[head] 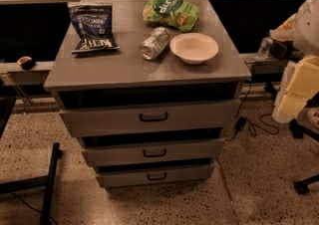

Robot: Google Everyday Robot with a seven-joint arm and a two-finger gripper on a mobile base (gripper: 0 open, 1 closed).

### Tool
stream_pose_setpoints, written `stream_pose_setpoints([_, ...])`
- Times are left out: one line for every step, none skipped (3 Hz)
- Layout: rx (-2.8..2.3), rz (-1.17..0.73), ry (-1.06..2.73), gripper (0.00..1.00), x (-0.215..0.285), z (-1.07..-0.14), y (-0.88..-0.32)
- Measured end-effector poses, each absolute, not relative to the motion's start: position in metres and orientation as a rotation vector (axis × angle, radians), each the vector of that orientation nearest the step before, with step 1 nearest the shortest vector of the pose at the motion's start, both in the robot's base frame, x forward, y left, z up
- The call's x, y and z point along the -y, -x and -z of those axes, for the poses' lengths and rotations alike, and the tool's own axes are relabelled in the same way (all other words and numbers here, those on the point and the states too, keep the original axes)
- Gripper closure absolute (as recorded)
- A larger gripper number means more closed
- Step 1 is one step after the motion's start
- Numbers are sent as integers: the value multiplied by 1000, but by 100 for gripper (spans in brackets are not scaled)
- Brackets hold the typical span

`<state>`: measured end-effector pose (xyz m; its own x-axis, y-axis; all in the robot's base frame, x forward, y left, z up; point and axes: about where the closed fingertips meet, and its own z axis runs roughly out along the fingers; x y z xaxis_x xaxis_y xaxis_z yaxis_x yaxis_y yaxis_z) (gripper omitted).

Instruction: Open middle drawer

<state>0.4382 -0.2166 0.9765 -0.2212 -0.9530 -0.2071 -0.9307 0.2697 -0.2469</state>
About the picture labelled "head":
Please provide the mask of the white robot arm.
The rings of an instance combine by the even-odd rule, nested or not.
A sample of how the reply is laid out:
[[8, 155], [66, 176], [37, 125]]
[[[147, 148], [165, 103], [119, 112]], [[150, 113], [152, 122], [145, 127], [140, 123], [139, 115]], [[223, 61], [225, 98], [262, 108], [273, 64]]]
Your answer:
[[273, 118], [289, 123], [319, 93], [319, 0], [306, 0], [270, 37], [291, 41], [304, 54], [298, 63], [287, 64], [274, 103]]

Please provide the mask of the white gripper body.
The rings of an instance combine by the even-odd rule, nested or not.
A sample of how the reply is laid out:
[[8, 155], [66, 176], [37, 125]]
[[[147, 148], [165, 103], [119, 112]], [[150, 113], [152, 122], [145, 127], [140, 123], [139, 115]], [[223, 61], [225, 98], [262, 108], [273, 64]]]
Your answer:
[[279, 90], [277, 92], [277, 96], [275, 98], [272, 117], [275, 121], [280, 122], [280, 123], [289, 123], [294, 118], [296, 118], [296, 116], [286, 115], [278, 110], [279, 104], [280, 104], [284, 95], [295, 96], [295, 95], [289, 94], [287, 91], [288, 85], [290, 84], [290, 81], [292, 80], [293, 73], [295, 72], [295, 67], [296, 67], [296, 64], [294, 62], [289, 62], [287, 64], [286, 68], [284, 69], [283, 75], [282, 75], [282, 79], [280, 82]]

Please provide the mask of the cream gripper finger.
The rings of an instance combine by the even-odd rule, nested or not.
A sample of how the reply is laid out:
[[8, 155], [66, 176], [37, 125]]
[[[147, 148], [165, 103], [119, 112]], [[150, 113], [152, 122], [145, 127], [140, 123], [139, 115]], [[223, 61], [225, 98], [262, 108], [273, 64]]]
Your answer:
[[298, 116], [306, 105], [307, 101], [301, 97], [284, 95], [278, 110], [286, 115]]
[[287, 91], [309, 101], [319, 92], [319, 57], [307, 56], [295, 64], [295, 72]]

